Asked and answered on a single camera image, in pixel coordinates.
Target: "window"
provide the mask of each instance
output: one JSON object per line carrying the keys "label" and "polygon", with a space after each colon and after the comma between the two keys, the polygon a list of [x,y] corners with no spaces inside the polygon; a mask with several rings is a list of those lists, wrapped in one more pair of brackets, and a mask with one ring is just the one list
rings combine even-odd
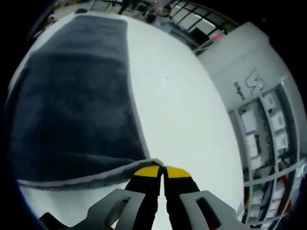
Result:
{"label": "window", "polygon": [[182,8],[176,15],[174,15],[173,19],[175,22],[179,22],[181,19],[183,19],[184,16],[186,16],[189,13],[188,10]]}
{"label": "window", "polygon": [[192,11],[192,10],[195,8],[195,5],[193,5],[193,4],[188,4],[188,5],[186,5],[184,8],[186,8],[187,10]]}
{"label": "window", "polygon": [[206,35],[215,29],[215,25],[205,19],[201,19],[196,25],[194,25],[189,31],[193,31],[195,28],[199,28]]}
{"label": "window", "polygon": [[178,6],[184,7],[186,3],[184,1],[181,1],[180,3],[178,3]]}
{"label": "window", "polygon": [[207,16],[208,19],[210,19],[212,22],[216,23],[217,25],[222,24],[223,22],[225,22],[226,20],[224,18],[222,18],[221,16],[215,14],[215,13],[211,13]]}
{"label": "window", "polygon": [[172,11],[170,12],[169,15],[170,15],[170,16],[175,15],[175,13],[177,13],[180,9],[181,9],[180,6],[175,6],[175,7],[172,9]]}
{"label": "window", "polygon": [[170,4],[170,6],[173,8],[179,1],[174,1]]}
{"label": "window", "polygon": [[197,13],[199,16],[204,16],[206,13],[208,13],[208,11],[199,7],[195,10],[195,13]]}
{"label": "window", "polygon": [[199,28],[194,28],[191,32],[190,35],[197,41],[199,45],[204,44],[206,41],[209,40],[209,37],[204,34],[202,30]]}
{"label": "window", "polygon": [[194,13],[190,13],[186,18],[184,18],[179,25],[185,29],[189,29],[195,22],[199,20],[199,16]]}

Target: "wall logo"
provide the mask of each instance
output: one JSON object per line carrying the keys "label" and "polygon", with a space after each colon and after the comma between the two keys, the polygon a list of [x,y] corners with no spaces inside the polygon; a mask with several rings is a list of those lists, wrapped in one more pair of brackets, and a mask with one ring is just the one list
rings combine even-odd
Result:
{"label": "wall logo", "polygon": [[250,75],[246,78],[245,84],[249,88],[250,95],[259,93],[265,86],[264,80],[260,77],[260,74],[256,69],[253,69]]}
{"label": "wall logo", "polygon": [[237,81],[234,83],[234,86],[236,88],[237,94],[239,94],[239,96],[241,97],[242,101],[245,101],[245,96],[243,95],[242,90],[241,90],[241,86],[239,85],[239,83]]}

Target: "white tabletop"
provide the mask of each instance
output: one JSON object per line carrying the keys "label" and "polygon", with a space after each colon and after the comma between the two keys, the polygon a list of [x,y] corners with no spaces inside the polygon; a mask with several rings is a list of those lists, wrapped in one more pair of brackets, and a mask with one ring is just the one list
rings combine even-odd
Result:
{"label": "white tabletop", "polygon": [[[151,157],[188,171],[200,190],[209,190],[235,210],[243,202],[243,174],[236,137],[223,102],[193,52],[148,24],[120,15],[128,24],[131,87]],[[40,47],[73,14],[52,25],[31,50]],[[13,86],[23,63],[17,69]],[[88,208],[115,188],[41,191],[22,188],[37,216],[50,212],[73,226]],[[161,186],[153,229],[171,229]]]}

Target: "gray towel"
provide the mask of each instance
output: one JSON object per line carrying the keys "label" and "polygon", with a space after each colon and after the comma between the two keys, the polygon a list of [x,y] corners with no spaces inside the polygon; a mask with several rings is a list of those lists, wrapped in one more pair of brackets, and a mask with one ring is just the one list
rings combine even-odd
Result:
{"label": "gray towel", "polygon": [[19,78],[8,153],[21,184],[71,189],[129,179],[149,159],[129,91],[127,22],[78,16]]}

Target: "white storage box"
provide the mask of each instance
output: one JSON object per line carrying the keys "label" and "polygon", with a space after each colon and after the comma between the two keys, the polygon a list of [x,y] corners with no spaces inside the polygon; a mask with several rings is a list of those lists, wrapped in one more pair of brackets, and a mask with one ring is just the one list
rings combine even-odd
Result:
{"label": "white storage box", "polygon": [[241,115],[246,133],[250,133],[257,129],[257,122],[252,109],[247,110]]}
{"label": "white storage box", "polygon": [[258,222],[258,218],[257,217],[250,217],[249,220],[248,220],[249,224],[254,224],[256,222]]}
{"label": "white storage box", "polygon": [[285,130],[275,133],[276,149],[282,150],[289,146],[287,133]]}
{"label": "white storage box", "polygon": [[273,200],[269,209],[278,209],[281,199]]}
{"label": "white storage box", "polygon": [[265,94],[263,96],[263,100],[262,101],[263,101],[263,107],[266,110],[270,110],[270,109],[273,109],[273,108],[276,107],[276,103],[275,103],[273,94],[271,92]]}
{"label": "white storage box", "polygon": [[267,213],[267,218],[273,218],[276,216],[277,209],[270,209]]}
{"label": "white storage box", "polygon": [[248,148],[248,154],[251,158],[258,156],[258,148],[257,146],[250,146]]}
{"label": "white storage box", "polygon": [[285,122],[281,110],[277,111],[271,116],[271,121],[275,132],[282,128],[285,128]]}
{"label": "white storage box", "polygon": [[301,183],[302,183],[302,179],[303,179],[303,177],[298,177],[294,180],[293,190],[299,189],[299,187],[301,186]]}
{"label": "white storage box", "polygon": [[275,191],[273,193],[273,200],[275,199],[280,199],[283,197],[283,192],[284,192],[284,184],[282,181],[278,181],[276,183]]}
{"label": "white storage box", "polygon": [[305,165],[303,164],[302,166],[298,167],[295,171],[295,177],[298,178],[298,177],[301,177],[303,176],[304,174],[304,167]]}
{"label": "white storage box", "polygon": [[261,156],[251,158],[250,163],[253,170],[260,168],[262,166]]}
{"label": "white storage box", "polygon": [[246,138],[246,143],[247,143],[248,146],[256,146],[257,145],[256,138],[255,138],[254,134],[246,135],[245,138]]}
{"label": "white storage box", "polygon": [[253,197],[252,197],[251,203],[253,205],[261,205],[262,197],[263,197],[263,191],[260,190],[260,189],[255,190],[253,192]]}
{"label": "white storage box", "polygon": [[260,213],[260,205],[252,205],[249,216],[257,218],[259,216],[259,213]]}
{"label": "white storage box", "polygon": [[257,157],[258,156],[258,148],[256,144],[256,139],[254,134],[247,135],[246,143],[248,145],[248,154],[250,157]]}
{"label": "white storage box", "polygon": [[272,225],[273,221],[266,221],[262,224],[261,229],[268,229]]}

